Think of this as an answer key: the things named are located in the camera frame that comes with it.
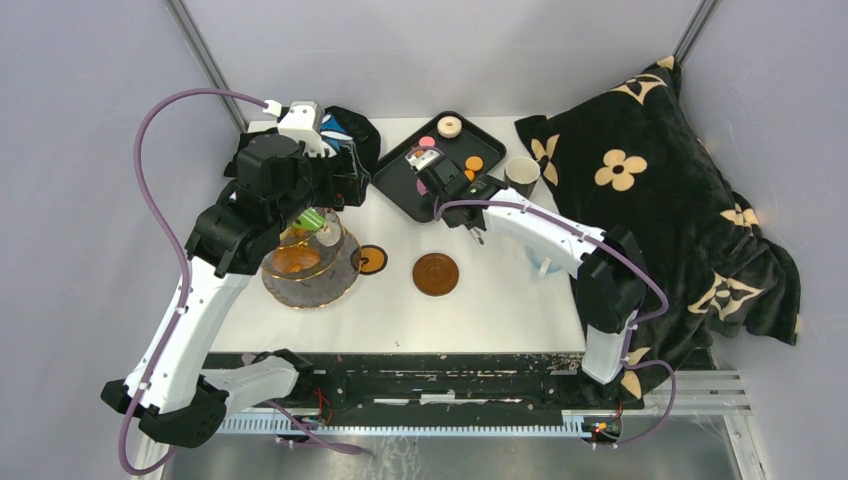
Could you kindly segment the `green cake slice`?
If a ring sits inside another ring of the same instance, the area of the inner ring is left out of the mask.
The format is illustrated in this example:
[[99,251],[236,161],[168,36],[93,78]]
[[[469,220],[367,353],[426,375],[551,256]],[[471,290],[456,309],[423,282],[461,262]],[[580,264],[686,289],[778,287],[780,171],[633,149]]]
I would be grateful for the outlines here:
[[325,224],[325,217],[314,208],[309,208],[292,222],[291,227],[314,232],[321,230]]

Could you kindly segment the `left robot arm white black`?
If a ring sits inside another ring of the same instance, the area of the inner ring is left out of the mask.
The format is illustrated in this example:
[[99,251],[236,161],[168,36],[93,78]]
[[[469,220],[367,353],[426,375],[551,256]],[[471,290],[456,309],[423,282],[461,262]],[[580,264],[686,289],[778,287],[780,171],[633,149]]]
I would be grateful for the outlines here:
[[102,400],[156,442],[196,448],[230,416],[295,388],[308,363],[288,350],[236,369],[204,369],[238,296],[281,234],[310,208],[363,203],[370,177],[353,141],[311,149],[293,135],[263,132],[234,155],[231,180],[180,247],[181,280],[137,369],[103,387]]

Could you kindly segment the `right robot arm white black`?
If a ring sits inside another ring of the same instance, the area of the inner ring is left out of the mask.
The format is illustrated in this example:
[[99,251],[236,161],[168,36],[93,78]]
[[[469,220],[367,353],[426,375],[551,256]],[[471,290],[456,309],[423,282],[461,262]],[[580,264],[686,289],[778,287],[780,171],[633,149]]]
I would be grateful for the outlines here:
[[648,287],[633,239],[550,212],[489,175],[470,179],[438,152],[413,154],[408,163],[435,199],[435,218],[450,228],[511,238],[571,276],[575,306],[585,324],[582,369],[600,385],[614,382],[623,369],[626,329]]

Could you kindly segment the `metal tongs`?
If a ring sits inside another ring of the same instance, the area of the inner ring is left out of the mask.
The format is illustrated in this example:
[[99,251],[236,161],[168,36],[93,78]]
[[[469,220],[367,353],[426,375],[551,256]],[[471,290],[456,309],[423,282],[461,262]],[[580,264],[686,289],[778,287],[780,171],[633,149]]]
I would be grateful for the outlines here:
[[482,230],[477,227],[470,227],[468,229],[468,233],[474,238],[475,242],[480,245],[485,245],[485,240],[483,238]]

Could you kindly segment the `pink frosted cupcake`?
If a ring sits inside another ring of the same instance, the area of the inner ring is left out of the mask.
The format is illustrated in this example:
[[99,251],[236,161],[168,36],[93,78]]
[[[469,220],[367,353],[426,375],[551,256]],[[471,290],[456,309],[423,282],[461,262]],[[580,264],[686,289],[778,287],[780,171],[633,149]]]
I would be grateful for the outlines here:
[[422,197],[426,197],[428,195],[428,189],[420,179],[416,181],[416,191]]

